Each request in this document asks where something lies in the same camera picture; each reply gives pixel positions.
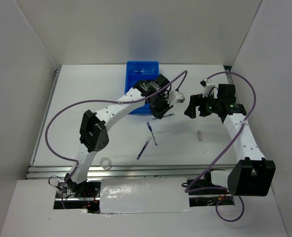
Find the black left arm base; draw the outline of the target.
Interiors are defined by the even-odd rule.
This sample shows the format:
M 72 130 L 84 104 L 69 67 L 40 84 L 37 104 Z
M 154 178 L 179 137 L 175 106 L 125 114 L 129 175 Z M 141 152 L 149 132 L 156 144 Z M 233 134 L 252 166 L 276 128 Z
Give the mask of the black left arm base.
M 100 213 L 101 182 L 85 182 L 83 187 L 73 192 L 61 177 L 49 177 L 48 184 L 56 189 L 53 209 L 84 209 L 88 213 Z

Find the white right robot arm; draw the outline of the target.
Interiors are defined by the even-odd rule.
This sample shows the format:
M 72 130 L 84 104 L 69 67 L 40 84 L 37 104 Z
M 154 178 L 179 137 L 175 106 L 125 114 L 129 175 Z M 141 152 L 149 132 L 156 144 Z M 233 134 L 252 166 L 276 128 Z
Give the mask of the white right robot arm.
M 194 119 L 216 114 L 226 127 L 235 149 L 237 164 L 231 171 L 209 170 L 204 175 L 203 188 L 213 194 L 220 187 L 234 196 L 264 197 L 268 194 L 276 166 L 267 160 L 253 137 L 246 119 L 247 112 L 236 102 L 233 84 L 202 82 L 202 94 L 192 95 L 185 115 Z

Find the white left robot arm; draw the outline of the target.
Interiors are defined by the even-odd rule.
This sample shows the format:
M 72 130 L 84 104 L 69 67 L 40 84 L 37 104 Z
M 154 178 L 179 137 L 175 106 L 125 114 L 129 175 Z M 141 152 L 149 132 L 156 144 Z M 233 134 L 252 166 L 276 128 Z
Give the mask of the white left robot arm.
M 149 104 L 155 117 L 162 117 L 171 106 L 162 88 L 169 87 L 169 80 L 158 75 L 154 80 L 141 80 L 119 99 L 101 110 L 86 111 L 80 126 L 80 146 L 76 164 L 65 176 L 68 192 L 80 197 L 85 192 L 88 170 L 96 154 L 109 143 L 108 131 L 115 123 L 135 109 Z

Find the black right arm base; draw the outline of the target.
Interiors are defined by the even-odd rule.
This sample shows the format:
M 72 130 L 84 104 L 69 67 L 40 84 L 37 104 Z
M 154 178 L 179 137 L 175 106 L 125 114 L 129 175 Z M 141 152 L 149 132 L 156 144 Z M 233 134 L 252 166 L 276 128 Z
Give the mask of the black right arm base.
M 190 207 L 199 206 L 216 206 L 218 201 L 222 201 L 220 205 L 233 205 L 234 200 L 227 190 L 224 189 L 210 189 L 210 187 L 220 187 L 213 185 L 211 182 L 211 173 L 206 173 L 200 180 L 198 180 L 191 188 L 195 189 L 189 193 Z

